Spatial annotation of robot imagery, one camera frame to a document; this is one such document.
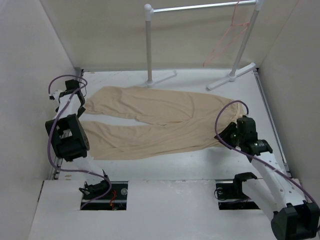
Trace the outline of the beige drawstring trousers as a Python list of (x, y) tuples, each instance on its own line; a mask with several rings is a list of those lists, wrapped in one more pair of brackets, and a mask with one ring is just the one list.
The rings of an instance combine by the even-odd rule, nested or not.
[(217, 147), (216, 132), (245, 114), (240, 103), (219, 95), (106, 86), (85, 103), (89, 115), (138, 122), (136, 126), (85, 120), (95, 160), (139, 160)]

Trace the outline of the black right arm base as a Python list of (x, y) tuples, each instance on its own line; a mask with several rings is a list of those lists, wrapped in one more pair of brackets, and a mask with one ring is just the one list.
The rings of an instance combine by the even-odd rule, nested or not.
[(251, 179), (258, 178), (252, 172), (245, 172), (236, 174), (233, 179), (216, 181), (214, 197), (218, 200), (219, 210), (259, 210), (256, 203), (243, 193), (242, 183)]

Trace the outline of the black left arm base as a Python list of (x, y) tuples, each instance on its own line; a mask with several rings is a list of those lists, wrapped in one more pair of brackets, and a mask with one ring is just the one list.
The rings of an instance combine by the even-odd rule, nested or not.
[(111, 189), (90, 192), (85, 187), (80, 187), (82, 193), (80, 209), (82, 211), (125, 211), (127, 209), (128, 181), (112, 181)]

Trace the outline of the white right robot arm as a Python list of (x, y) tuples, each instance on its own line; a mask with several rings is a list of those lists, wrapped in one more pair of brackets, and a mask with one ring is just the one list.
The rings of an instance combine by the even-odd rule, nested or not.
[(236, 198), (250, 198), (270, 220), (278, 240), (307, 240), (316, 237), (320, 208), (306, 200), (306, 193), (278, 164), (270, 144), (258, 138), (256, 122), (240, 117), (215, 138), (230, 150), (245, 155), (261, 179), (245, 172), (234, 176), (232, 192)]

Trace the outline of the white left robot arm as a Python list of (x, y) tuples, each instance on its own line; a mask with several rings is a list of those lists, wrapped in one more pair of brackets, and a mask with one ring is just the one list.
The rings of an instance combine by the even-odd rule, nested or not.
[[(66, 80), (65, 90), (52, 92), (51, 87), (48, 88), (49, 99), (56, 101), (58, 107), (54, 118), (45, 123), (49, 137), (47, 152), (49, 162), (58, 171), (78, 172), (86, 177), (84, 187), (79, 189), (84, 196), (105, 200), (112, 195), (112, 186), (105, 171), (93, 165), (93, 158), (89, 153), (89, 139), (80, 123), (80, 116), (85, 112), (82, 89), (86, 85), (87, 81), (80, 78)], [(57, 158), (72, 163), (75, 169), (62, 169), (55, 165), (51, 151)]]

